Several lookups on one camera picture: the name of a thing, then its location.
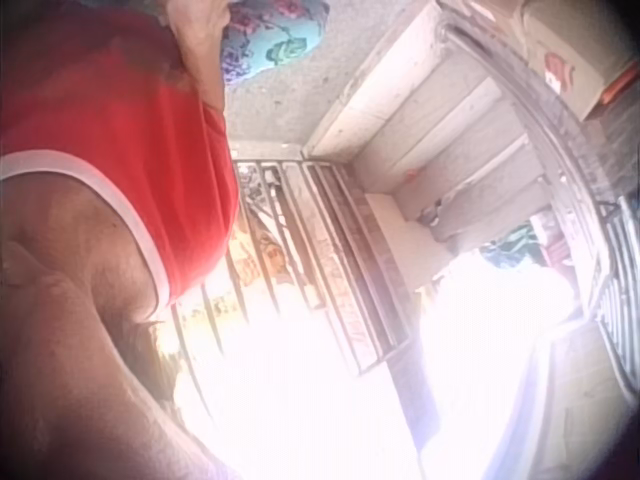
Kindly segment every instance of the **concrete wall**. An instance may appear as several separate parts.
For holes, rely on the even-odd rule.
[[[405,221],[393,197],[368,194],[366,198],[410,291],[429,283],[453,260],[444,245],[433,239],[428,228]]]

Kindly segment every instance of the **floor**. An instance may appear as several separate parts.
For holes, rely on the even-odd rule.
[[[227,92],[232,140],[304,144],[410,0],[328,0],[323,43],[292,65]]]

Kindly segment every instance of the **railing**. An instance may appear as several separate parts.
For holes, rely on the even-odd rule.
[[[264,318],[320,313],[355,375],[406,345],[409,327],[397,285],[374,248],[345,172],[308,161],[238,161],[234,168],[240,208],[219,267],[227,279],[226,297],[212,293],[219,282],[208,279],[171,308],[182,356],[205,408],[207,395],[198,380],[204,373],[190,345],[188,318],[208,323],[215,342],[206,348],[210,344],[224,355],[222,304],[233,304],[234,321],[247,328]]]
[[[593,311],[625,395],[640,396],[640,218],[625,197],[601,204],[614,253],[612,275]]]

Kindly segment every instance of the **metal bar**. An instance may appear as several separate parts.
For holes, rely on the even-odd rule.
[[[331,190],[329,189],[329,186],[327,185],[327,182],[324,178],[324,176],[316,169],[316,174],[318,175],[318,178],[320,179],[320,183],[322,184],[322,187],[325,190],[325,193],[327,194],[327,198],[329,199],[329,203],[331,204],[331,207],[333,208],[336,217],[338,218],[338,223],[340,224],[340,226],[342,227],[342,230],[344,232],[345,237],[347,238],[347,242],[349,243],[349,246],[351,247],[351,250],[354,253],[354,256],[356,258],[356,262],[358,263],[358,266],[360,267],[360,271],[362,272],[362,276],[364,277],[364,281],[367,284],[367,288],[371,294],[371,298],[373,299],[373,303],[375,304],[375,307],[379,313],[380,319],[382,320],[382,327],[384,328],[384,332],[385,335],[387,336],[387,338],[389,339],[390,343],[395,343],[395,337],[393,337],[392,335],[390,335],[391,332],[389,332],[389,330],[387,329],[387,326],[384,323],[384,320],[382,319],[382,316],[384,314],[384,305],[382,304],[382,301],[380,300],[379,296],[378,296],[378,291],[375,288],[375,284],[373,283],[373,280],[371,279],[371,275],[369,274],[369,270],[366,266],[366,264],[364,263],[364,260],[362,259],[362,256],[360,255],[360,251],[357,248],[357,245],[355,244],[355,241],[353,240],[353,237],[351,235],[351,232],[348,229],[347,226],[347,222],[344,218],[344,215],[342,214],[342,212],[340,211],[340,207],[337,205],[335,199],[333,198],[333,195],[331,195]],[[382,346],[379,344],[379,340],[377,338],[377,335],[375,335],[375,329],[373,329],[372,326],[372,322],[371,322],[371,318],[369,316],[369,312],[366,313],[365,316],[363,316],[363,323],[365,326],[365,329],[367,331],[367,335],[369,336],[371,343],[374,345],[374,349],[376,350],[376,355],[378,357],[378,359],[380,359],[383,355],[384,352],[382,351]]]
[[[398,316],[400,317],[400,321],[402,322],[402,327],[404,329],[404,332],[406,334],[406,336],[408,337],[410,334],[410,328],[407,325],[405,316],[404,316],[404,309],[402,307],[402,303],[400,302],[400,300],[398,299],[398,295],[397,292],[395,290],[395,288],[393,288],[393,282],[391,282],[391,280],[389,279],[389,275],[387,274],[385,268],[384,268],[384,264],[382,262],[382,259],[380,258],[380,256],[378,255],[378,253],[376,252],[376,249],[373,246],[373,239],[371,238],[371,234],[369,233],[369,230],[367,229],[367,226],[364,223],[364,219],[362,218],[362,215],[360,215],[360,212],[358,211],[358,206],[355,204],[355,202],[353,201],[353,198],[351,197],[351,195],[349,195],[349,189],[347,188],[345,182],[344,182],[344,178],[342,178],[342,175],[338,172],[336,172],[336,169],[334,167],[334,175],[336,177],[336,180],[338,181],[338,184],[340,185],[340,188],[342,189],[344,196],[347,198],[347,201],[349,202],[349,205],[351,206],[351,210],[353,210],[354,216],[356,217],[356,220],[358,221],[358,225],[360,225],[360,229],[362,230],[362,232],[364,233],[364,236],[367,240],[367,242],[369,243],[369,245],[371,246],[371,251],[373,252],[373,256],[376,260],[376,262],[378,263],[378,265],[380,266],[380,271],[382,272],[382,277],[385,281],[385,283],[387,284],[387,289],[389,290],[389,293],[391,294],[391,299],[393,300],[393,303],[396,307],[396,311],[398,312]]]
[[[238,172],[238,168],[237,168],[237,164],[233,164],[233,169],[235,171],[236,174],[236,178],[238,179],[238,183],[240,182],[240,174]],[[260,248],[260,244],[258,243],[258,239],[256,238],[256,232],[254,232],[253,227],[251,226],[251,219],[249,218],[249,212],[247,209],[247,203],[246,200],[244,198],[244,192],[240,191],[240,210],[242,212],[242,215],[244,215],[244,218],[247,222],[247,229],[249,230],[249,237],[251,238],[251,243],[253,245],[253,249],[256,252],[256,259],[258,260],[258,265],[260,266],[260,270],[262,273],[262,276],[264,277],[264,281],[267,285],[267,290],[269,292],[269,296],[271,297],[271,300],[273,302],[273,307],[276,310],[276,313],[279,315],[280,314],[280,305],[278,303],[278,298],[276,297],[276,292],[273,289],[273,284],[271,283],[271,275],[269,275],[269,270],[267,269],[267,265],[264,261],[264,256],[262,255],[262,249]]]
[[[625,198],[620,201],[622,235],[621,256],[625,262],[625,270],[628,275],[629,289],[629,336],[632,351],[632,364],[636,379],[636,386],[640,390],[640,257],[636,256],[634,250],[640,249],[637,245],[638,225],[633,217],[633,212]]]
[[[211,299],[207,294],[207,287],[204,283],[200,285],[200,292],[202,293],[202,301],[204,302],[204,310],[207,313],[207,320],[209,320],[211,331],[213,332],[213,336],[216,338],[216,343],[218,344],[218,350],[220,350],[220,353],[224,354],[224,349],[222,348],[222,339],[220,338],[218,325],[216,324],[216,316],[213,313],[213,308],[211,308]]]
[[[370,371],[374,370],[379,365],[388,362],[391,358],[395,357],[398,353],[402,352],[403,349],[411,342],[411,338],[407,338],[400,345],[394,347],[393,350],[386,353],[382,358],[376,360],[373,364],[369,365],[366,369],[363,370],[362,375],[366,375]]]
[[[323,284],[323,290],[327,297],[329,297],[329,303],[332,306],[332,309],[334,311],[334,314],[336,316],[336,318],[338,319],[338,323],[341,325],[342,327],[342,332],[344,335],[344,339],[345,342],[347,342],[347,346],[349,347],[350,353],[352,355],[353,361],[356,364],[356,369],[358,370],[358,374],[361,374],[362,372],[362,366],[360,365],[360,360],[358,359],[358,356],[356,355],[356,352],[353,348],[353,345],[351,344],[351,342],[349,341],[349,332],[347,330],[346,324],[345,324],[345,320],[342,317],[342,312],[340,312],[340,307],[338,306],[338,301],[336,300],[334,294],[333,294],[333,290],[331,289],[331,284],[329,283],[329,279],[327,278],[327,274],[324,271],[324,268],[322,268],[322,263],[320,260],[320,255],[318,254],[318,251],[316,250],[313,241],[311,239],[311,234],[309,233],[309,229],[307,228],[307,224],[304,220],[304,218],[302,217],[302,211],[300,210],[300,205],[298,204],[298,201],[296,200],[296,197],[293,193],[293,188],[291,187],[291,183],[289,182],[289,177],[287,175],[287,173],[284,171],[284,169],[282,168],[281,165],[277,165],[278,168],[278,173],[280,174],[280,178],[282,179],[282,184],[284,186],[285,189],[285,195],[288,196],[288,199],[291,203],[292,211],[293,211],[293,215],[295,216],[296,222],[298,223],[298,225],[300,225],[300,230],[302,232],[302,237],[303,240],[305,242],[305,245],[307,247],[307,249],[309,250],[309,252],[311,253],[311,258],[312,261],[314,263],[314,268],[316,270],[316,272],[318,272],[318,275],[320,277],[320,281]],[[329,326],[331,327],[331,330],[333,331],[334,337],[336,338],[336,340],[338,340],[338,332],[336,332],[335,327],[333,325],[333,322],[331,321],[331,319],[329,319]],[[343,356],[345,363],[348,363],[348,360],[345,356],[344,351],[342,350],[342,348],[338,347],[338,350],[340,350],[340,354]]]
[[[622,390],[622,394],[627,403],[635,409],[638,406],[638,390],[634,389],[633,386],[630,385],[628,377],[623,372],[622,366],[620,365],[620,358],[615,353],[613,341],[611,339],[611,333],[606,328],[604,328],[604,325],[602,323],[598,323],[598,325],[600,326],[600,333],[602,334],[605,347],[607,348],[607,353],[609,354],[609,358],[611,359],[613,373],[618,380],[618,385],[620,385],[620,389]]]
[[[236,264],[233,263],[231,252],[228,249],[227,253],[224,256],[224,260],[227,263],[227,271],[229,272],[229,278],[231,279],[231,284],[233,285],[233,291],[236,294],[236,299],[238,300],[240,311],[242,311],[242,316],[244,317],[245,322],[249,324],[250,322],[249,315],[247,314],[247,304],[244,301],[244,293],[242,293],[242,286],[240,286],[238,271],[236,270]]]
[[[298,264],[296,262],[295,257],[293,256],[293,252],[289,246],[289,241],[285,236],[284,230],[282,229],[282,225],[280,224],[280,215],[278,215],[278,211],[276,210],[276,205],[273,201],[273,197],[271,196],[271,190],[267,185],[267,179],[264,175],[264,169],[260,164],[256,165],[258,168],[258,176],[260,177],[260,184],[262,185],[262,189],[264,190],[264,194],[267,197],[267,203],[269,204],[269,209],[271,210],[271,215],[273,216],[273,221],[276,224],[276,230],[278,230],[278,235],[280,236],[280,241],[282,242],[282,246],[284,247],[285,254],[287,255],[287,259],[289,260],[289,264],[291,265],[291,270],[293,270],[293,279],[296,283],[296,287],[300,290],[300,294],[302,295],[302,299],[304,300],[307,308],[310,308],[309,299],[307,298],[307,293],[304,291],[304,285],[302,283],[302,279],[300,278],[300,272],[298,271]]]
[[[613,246],[613,252],[615,254],[616,261],[616,271],[618,281],[620,282],[620,297],[619,297],[619,307],[621,310],[621,323],[622,323],[622,334],[623,334],[623,348],[622,352],[625,358],[625,364],[627,368],[630,370],[630,375],[635,376],[636,366],[634,362],[634,352],[633,352],[633,339],[632,339],[632,322],[630,315],[630,301],[632,300],[631,290],[634,288],[630,284],[632,272],[629,271],[629,263],[628,258],[624,255],[626,251],[625,245],[625,237],[626,232],[624,229],[624,224],[622,223],[622,219],[620,217],[614,218],[610,224],[611,231],[611,242]]]
[[[193,366],[193,361],[191,360],[189,349],[187,348],[187,341],[184,338],[184,331],[182,330],[182,323],[180,322],[180,312],[178,312],[178,307],[176,306],[175,303],[171,305],[171,316],[173,317],[173,326],[175,327],[176,333],[178,334],[178,341],[180,342],[180,350],[182,351],[182,356],[187,362],[187,369],[189,370],[189,375],[191,376],[193,385],[196,389],[196,392],[198,392],[198,396],[200,397],[200,401],[202,402],[202,406],[207,412],[207,415],[209,415],[209,418],[211,418],[211,421],[215,424],[213,415],[211,415],[211,411],[209,410],[209,405],[207,405],[207,401],[204,397],[204,393],[202,392],[202,387],[200,386],[200,382],[198,381],[198,376],[196,375],[196,370]]]
[[[611,333],[613,334],[613,342],[616,346],[616,351],[620,352],[620,322],[618,321],[618,316],[616,315],[615,310],[616,299],[613,295],[613,279],[609,283],[607,288],[607,308],[609,311],[609,316],[611,317]]]
[[[324,226],[325,230],[327,231],[327,233],[329,234],[329,236],[331,237],[331,242],[333,243],[333,245],[338,245],[339,242],[336,238],[336,233],[333,231],[329,219],[327,217],[327,212],[324,210],[323,206],[321,205],[320,200],[318,199],[318,197],[316,196],[316,193],[313,191],[313,188],[311,187],[311,182],[309,180],[309,177],[307,176],[307,171],[306,169],[302,166],[302,165],[298,165],[299,171],[300,171],[300,175],[302,176],[303,182],[305,184],[305,187],[307,189],[307,191],[309,192],[309,195],[311,196],[311,199],[313,201],[313,204],[316,208],[316,210],[318,211],[318,214],[320,216],[320,221],[322,222],[322,225]],[[369,329],[369,325],[367,324],[368,320],[369,320],[369,312],[366,310],[366,308],[364,307],[364,301],[362,300],[362,296],[360,293],[360,290],[358,289],[358,286],[355,283],[355,279],[353,278],[351,269],[345,265],[345,260],[343,258],[343,255],[341,255],[339,252],[338,255],[336,255],[337,259],[338,259],[338,265],[340,267],[340,270],[342,271],[342,274],[344,275],[345,279],[347,280],[347,282],[349,283],[350,287],[351,287],[351,292],[353,293],[353,297],[354,300],[356,302],[356,306],[358,307],[358,311],[360,312],[360,316],[362,317],[362,321],[365,324],[365,328]],[[351,337],[349,335],[349,330],[348,328],[346,328],[346,324],[344,325],[345,328],[345,340],[347,341],[347,343],[351,346],[351,348],[353,348],[353,346],[351,345]],[[376,352],[376,356],[377,358],[382,357],[383,353],[382,353],[382,348],[380,347],[380,345],[377,342],[377,338],[375,337],[370,337],[370,341],[371,344],[373,345],[373,348]]]
[[[316,174],[318,175],[318,178],[320,179],[320,183],[322,184],[324,190],[327,193],[327,198],[329,199],[329,203],[331,203],[331,207],[335,211],[336,217],[338,217],[338,223],[340,223],[342,230],[344,231],[345,237],[347,238],[347,242],[351,246],[351,250],[353,251],[354,256],[356,257],[356,262],[360,267],[360,271],[362,272],[364,281],[367,284],[367,288],[369,289],[369,292],[371,293],[371,298],[373,299],[373,303],[375,304],[376,309],[378,310],[380,321],[382,322],[382,328],[384,329],[384,333],[393,346],[398,345],[400,342],[396,338],[395,333],[389,329],[387,323],[385,322],[385,319],[384,319],[384,314],[386,311],[385,306],[382,302],[382,299],[380,298],[378,289],[376,288],[376,284],[373,281],[373,278],[371,276],[371,272],[369,271],[369,268],[366,262],[364,261],[364,258],[362,257],[360,250],[358,249],[358,246],[353,238],[353,234],[349,230],[347,220],[344,214],[342,213],[342,211],[340,210],[340,206],[337,204],[335,198],[333,197],[333,195],[331,195],[329,184],[327,180],[324,178],[324,175],[322,174],[322,172],[316,168]],[[383,270],[382,266],[380,265],[380,262],[377,262],[377,263],[380,266],[380,270]]]
[[[332,162],[327,160],[295,160],[295,159],[284,159],[284,158],[269,159],[269,160],[265,160],[263,158],[244,158],[244,159],[234,159],[233,163],[237,163],[237,164],[261,163],[265,167],[275,167],[276,165],[286,165],[286,164],[333,165]]]
[[[627,237],[631,247],[631,253],[635,263],[635,271],[640,271],[640,225],[635,219],[631,206],[626,198],[620,198],[620,209],[622,210],[622,220],[627,231]]]

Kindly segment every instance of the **person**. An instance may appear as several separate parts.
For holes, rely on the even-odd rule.
[[[18,3],[24,14],[34,2]],[[289,0],[279,12],[305,20],[296,17],[305,4]],[[275,29],[264,23],[274,17],[262,11],[260,25],[240,21],[228,0],[161,6],[159,22],[131,8],[56,3],[5,31],[4,480],[235,475],[163,413],[116,345],[127,326],[201,282],[225,252],[238,203],[225,79],[266,67],[241,54],[249,68],[241,63],[225,77],[231,63],[221,52],[238,50],[233,22],[250,46],[259,30]],[[272,66],[304,53],[283,28],[287,39],[276,44],[285,43],[264,47]]]

